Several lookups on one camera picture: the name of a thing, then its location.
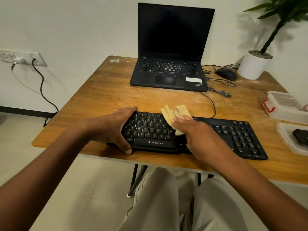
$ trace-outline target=external keyboard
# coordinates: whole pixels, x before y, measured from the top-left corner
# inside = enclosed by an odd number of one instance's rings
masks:
[[[248,122],[193,118],[210,125],[238,156],[245,159],[268,159]],[[191,154],[186,147],[185,135],[175,136],[175,130],[168,125],[163,115],[159,113],[134,112],[124,124],[122,135],[135,150]]]
[[[168,62],[164,60],[142,59],[141,70],[149,72],[164,72],[170,74],[181,74],[183,76],[199,76],[197,64]]]

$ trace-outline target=computer mouse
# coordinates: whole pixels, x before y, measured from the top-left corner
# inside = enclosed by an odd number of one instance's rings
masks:
[[[231,81],[236,81],[237,80],[237,76],[236,73],[231,70],[231,69],[227,69],[227,68],[220,68],[215,70],[215,74],[219,75],[220,77],[223,77],[227,80],[231,80]]]

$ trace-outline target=plant trunk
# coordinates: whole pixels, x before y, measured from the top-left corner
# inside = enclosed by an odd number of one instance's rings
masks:
[[[265,43],[265,45],[263,46],[263,48],[261,49],[260,53],[264,54],[267,50],[267,47],[271,44],[271,42],[273,41],[273,39],[275,38],[275,36],[277,35],[278,31],[280,28],[282,28],[285,25],[285,20],[281,19],[280,22],[277,24],[275,30],[273,31],[273,33],[270,35],[269,39],[267,40],[267,42]]]

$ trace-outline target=artificial plant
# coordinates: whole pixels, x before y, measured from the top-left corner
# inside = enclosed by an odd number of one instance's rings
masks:
[[[261,54],[264,54],[267,47],[271,44],[279,29],[282,28],[286,23],[294,20],[300,22],[301,20],[308,21],[308,0],[270,0],[270,3],[263,3],[256,7],[245,10],[254,11],[262,8],[265,9],[264,15],[260,16],[258,19],[264,19],[269,16],[278,14],[280,21],[277,24],[275,30],[269,37],[268,41],[264,44],[263,48],[260,50]]]

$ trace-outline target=zebronics logo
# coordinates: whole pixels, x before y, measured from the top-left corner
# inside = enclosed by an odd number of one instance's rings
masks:
[[[159,142],[151,142],[151,141],[148,141],[148,143],[163,144],[163,143],[159,143]]]

